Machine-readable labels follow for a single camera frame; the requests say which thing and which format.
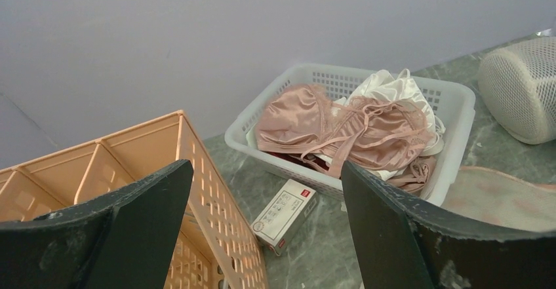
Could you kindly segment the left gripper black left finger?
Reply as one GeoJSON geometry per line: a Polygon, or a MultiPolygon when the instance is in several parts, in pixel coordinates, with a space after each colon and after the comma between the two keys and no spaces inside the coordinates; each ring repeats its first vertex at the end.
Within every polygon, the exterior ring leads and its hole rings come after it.
{"type": "Polygon", "coordinates": [[[1,224],[2,288],[162,288],[193,177],[185,159],[115,191],[1,224]]]}

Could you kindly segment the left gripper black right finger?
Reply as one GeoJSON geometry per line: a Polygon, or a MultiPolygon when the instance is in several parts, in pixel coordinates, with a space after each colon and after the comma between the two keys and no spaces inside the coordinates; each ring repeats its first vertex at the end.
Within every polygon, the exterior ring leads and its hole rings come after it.
{"type": "Polygon", "coordinates": [[[467,218],[346,162],[341,181],[365,288],[554,288],[555,232],[467,218]]]}

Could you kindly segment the floral mesh laundry bag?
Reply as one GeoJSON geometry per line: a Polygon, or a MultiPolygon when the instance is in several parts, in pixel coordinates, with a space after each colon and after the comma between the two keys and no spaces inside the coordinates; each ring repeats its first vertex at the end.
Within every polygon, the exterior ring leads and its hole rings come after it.
{"type": "Polygon", "coordinates": [[[555,230],[555,185],[476,166],[458,171],[441,205],[481,222],[524,231],[555,230]]]}

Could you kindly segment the pink satin bra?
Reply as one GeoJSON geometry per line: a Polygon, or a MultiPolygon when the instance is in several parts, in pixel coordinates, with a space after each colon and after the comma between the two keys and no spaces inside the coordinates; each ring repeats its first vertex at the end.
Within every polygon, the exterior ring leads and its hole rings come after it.
{"type": "Polygon", "coordinates": [[[350,161],[369,170],[408,166],[433,138],[426,115],[412,102],[356,96],[345,106],[319,85],[294,85],[270,101],[254,128],[260,151],[321,154],[332,160],[320,172],[339,178],[350,161]]]}

